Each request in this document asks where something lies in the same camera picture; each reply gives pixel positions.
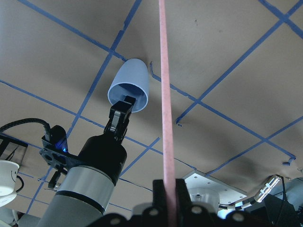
black wire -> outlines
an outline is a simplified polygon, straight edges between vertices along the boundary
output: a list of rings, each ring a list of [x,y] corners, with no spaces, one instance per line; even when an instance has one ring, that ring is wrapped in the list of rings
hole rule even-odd
[[[283,186],[283,198],[282,198],[282,204],[281,204],[281,207],[280,207],[280,211],[279,211],[279,215],[278,215],[278,218],[275,222],[275,226],[277,226],[280,218],[281,218],[281,215],[282,215],[282,210],[283,210],[283,207],[284,207],[284,204],[286,203],[287,201],[287,196],[286,196],[286,191],[285,191],[285,183],[284,183],[284,177],[282,177],[282,186]]]
[[[21,119],[21,120],[18,120],[18,121],[8,123],[6,125],[3,125],[0,128],[0,132],[4,132],[5,130],[7,130],[11,127],[14,127],[14,126],[17,126],[17,125],[20,125],[20,124],[25,124],[25,123],[40,123],[40,124],[42,124],[44,126],[44,129],[45,129],[45,138],[47,140],[50,140],[51,127],[49,126],[49,124],[46,121],[41,120],[39,118],[25,118],[25,119]]]
[[[24,187],[24,181],[22,180],[22,178],[21,178],[21,176],[18,176],[17,175],[17,178],[21,181],[21,187],[18,189],[18,190],[16,190],[16,193],[18,193],[19,191],[21,191],[22,190],[22,188]]]
[[[8,157],[5,159],[5,161],[10,161],[14,155],[15,155],[15,151],[18,149],[19,145],[8,155]]]

